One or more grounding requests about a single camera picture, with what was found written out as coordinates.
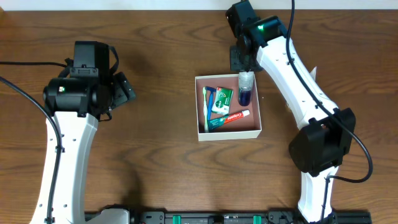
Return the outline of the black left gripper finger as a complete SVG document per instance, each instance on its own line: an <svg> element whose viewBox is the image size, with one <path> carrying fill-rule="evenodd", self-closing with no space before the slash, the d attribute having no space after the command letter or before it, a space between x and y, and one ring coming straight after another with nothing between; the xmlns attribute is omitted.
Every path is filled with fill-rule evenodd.
<svg viewBox="0 0 398 224"><path fill-rule="evenodd" d="M118 106L128 101L128 87L126 80L116 80L113 83L113 102L111 103L111 109L115 109Z"/></svg>
<svg viewBox="0 0 398 224"><path fill-rule="evenodd" d="M123 72L115 74L114 88L115 101L131 101L136 99L136 94L133 90L133 87Z"/></svg>

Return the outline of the clear blue soap pump bottle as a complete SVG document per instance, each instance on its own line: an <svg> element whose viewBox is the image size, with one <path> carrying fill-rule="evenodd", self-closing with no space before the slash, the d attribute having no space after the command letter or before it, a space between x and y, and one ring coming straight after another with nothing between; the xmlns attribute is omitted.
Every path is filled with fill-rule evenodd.
<svg viewBox="0 0 398 224"><path fill-rule="evenodd" d="M251 102L254 72L240 72L238 75L239 96L241 106L248 106Z"/></svg>

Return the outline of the blue disposable razor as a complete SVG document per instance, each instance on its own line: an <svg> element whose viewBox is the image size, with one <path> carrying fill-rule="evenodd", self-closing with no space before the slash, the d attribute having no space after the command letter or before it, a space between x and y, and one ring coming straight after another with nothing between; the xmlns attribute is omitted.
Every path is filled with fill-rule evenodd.
<svg viewBox="0 0 398 224"><path fill-rule="evenodd" d="M212 106L214 103L214 94L216 93L216 89L213 87L210 87L210 86L206 86L205 89L206 89L206 91L210 92L210 96L209 96L208 104L207 104L207 120L210 120L211 114L212 114L211 109L212 109Z"/></svg>

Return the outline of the green white soap packet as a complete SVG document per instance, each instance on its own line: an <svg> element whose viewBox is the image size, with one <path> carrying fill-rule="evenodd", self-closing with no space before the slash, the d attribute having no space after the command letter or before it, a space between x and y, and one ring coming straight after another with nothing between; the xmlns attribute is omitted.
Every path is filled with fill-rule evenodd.
<svg viewBox="0 0 398 224"><path fill-rule="evenodd" d="M232 89L217 87L211 111L217 114L228 114L233 93L234 91Z"/></svg>

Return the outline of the green white toothbrush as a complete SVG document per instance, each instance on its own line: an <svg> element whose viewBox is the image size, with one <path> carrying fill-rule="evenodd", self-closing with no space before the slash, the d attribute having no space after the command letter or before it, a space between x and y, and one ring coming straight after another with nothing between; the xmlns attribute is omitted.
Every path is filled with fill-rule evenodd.
<svg viewBox="0 0 398 224"><path fill-rule="evenodd" d="M202 89L203 93L203 116L204 116L204 129L206 133L209 133L209 128L208 128L208 107L207 107L207 91L208 87L204 86Z"/></svg>

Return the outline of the red green toothpaste tube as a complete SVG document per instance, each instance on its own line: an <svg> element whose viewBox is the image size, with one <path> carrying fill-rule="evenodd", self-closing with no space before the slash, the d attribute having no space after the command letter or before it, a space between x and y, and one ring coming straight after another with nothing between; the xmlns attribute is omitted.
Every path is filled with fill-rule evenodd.
<svg viewBox="0 0 398 224"><path fill-rule="evenodd" d="M219 128L221 126L223 126L224 124L239 120L243 117L246 117L250 115L250 111L249 110L242 110L240 112L237 113L233 113L233 114L227 114L225 116L222 116L220 118L215 118L215 119L211 119L208 121L208 129L210 131Z"/></svg>

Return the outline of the white floral lotion tube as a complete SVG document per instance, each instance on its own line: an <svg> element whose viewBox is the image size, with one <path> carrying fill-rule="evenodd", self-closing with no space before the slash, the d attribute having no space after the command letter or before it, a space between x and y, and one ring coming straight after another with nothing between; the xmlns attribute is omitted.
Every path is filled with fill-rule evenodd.
<svg viewBox="0 0 398 224"><path fill-rule="evenodd" d="M313 70L310 72L310 76L313 78L313 80L316 80L317 76L317 67L314 67Z"/></svg>

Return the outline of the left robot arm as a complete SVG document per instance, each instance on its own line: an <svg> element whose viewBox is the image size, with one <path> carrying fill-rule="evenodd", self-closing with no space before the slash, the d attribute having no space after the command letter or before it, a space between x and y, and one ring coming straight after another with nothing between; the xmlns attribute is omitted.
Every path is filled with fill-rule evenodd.
<svg viewBox="0 0 398 224"><path fill-rule="evenodd" d="M75 42L74 58L44 88L47 150L39 199L31 223L130 223L126 208L110 206L85 213L85 186L91 145L111 111L136 95L118 63L110 65L113 46Z"/></svg>

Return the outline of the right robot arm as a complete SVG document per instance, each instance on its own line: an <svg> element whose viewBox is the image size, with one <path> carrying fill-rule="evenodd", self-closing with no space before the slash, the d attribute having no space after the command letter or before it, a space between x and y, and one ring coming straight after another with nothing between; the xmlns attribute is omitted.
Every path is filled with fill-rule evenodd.
<svg viewBox="0 0 398 224"><path fill-rule="evenodd" d="M301 172L298 210L305 223L331 221L331 188L349 153L356 118L341 110L316 84L295 51L291 28L277 16L256 15L249 1L233 4L226 18L236 38L230 67L242 75L264 70L293 113L298 134L289 153Z"/></svg>

